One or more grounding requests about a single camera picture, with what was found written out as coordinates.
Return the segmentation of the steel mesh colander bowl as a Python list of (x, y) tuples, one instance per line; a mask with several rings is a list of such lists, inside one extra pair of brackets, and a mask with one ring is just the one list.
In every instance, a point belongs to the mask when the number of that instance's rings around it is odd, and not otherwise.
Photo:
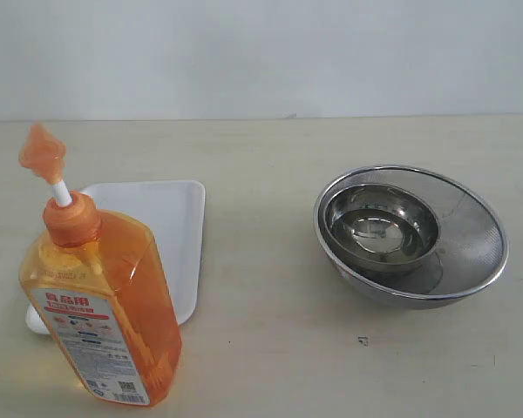
[[(337, 257), (323, 234), (322, 202), (347, 186), (380, 183), (421, 198), (438, 216), (441, 234), (432, 256), (408, 273), (377, 274), (351, 267)], [(379, 303), (409, 309), (443, 307), (476, 294), (504, 271), (509, 245), (492, 208), (475, 192), (439, 173), (408, 165), (361, 167), (332, 180), (313, 211), (316, 237), (339, 275)]]

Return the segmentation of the orange pump soap bottle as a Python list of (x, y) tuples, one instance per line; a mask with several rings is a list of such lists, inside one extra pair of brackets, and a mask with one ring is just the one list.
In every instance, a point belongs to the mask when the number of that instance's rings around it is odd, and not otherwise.
[(154, 406), (169, 392), (182, 341), (153, 232), (69, 190), (65, 153), (39, 123), (19, 153), (53, 191), (45, 229), (20, 266), (21, 287), (93, 396)]

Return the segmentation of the white rectangular plastic tray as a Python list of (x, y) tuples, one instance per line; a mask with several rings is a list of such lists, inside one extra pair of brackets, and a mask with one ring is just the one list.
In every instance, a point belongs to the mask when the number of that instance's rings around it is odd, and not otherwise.
[(152, 231), (179, 324), (196, 308), (206, 190), (195, 180), (97, 183), (81, 192), (99, 210), (121, 212)]

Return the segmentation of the small stainless steel bowl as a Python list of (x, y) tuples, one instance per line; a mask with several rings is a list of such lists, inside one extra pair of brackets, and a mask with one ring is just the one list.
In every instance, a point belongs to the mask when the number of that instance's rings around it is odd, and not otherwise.
[(319, 216), (337, 257), (348, 266), (377, 274), (420, 268), (432, 256), (441, 234), (431, 207), (394, 185), (347, 186), (322, 202)]

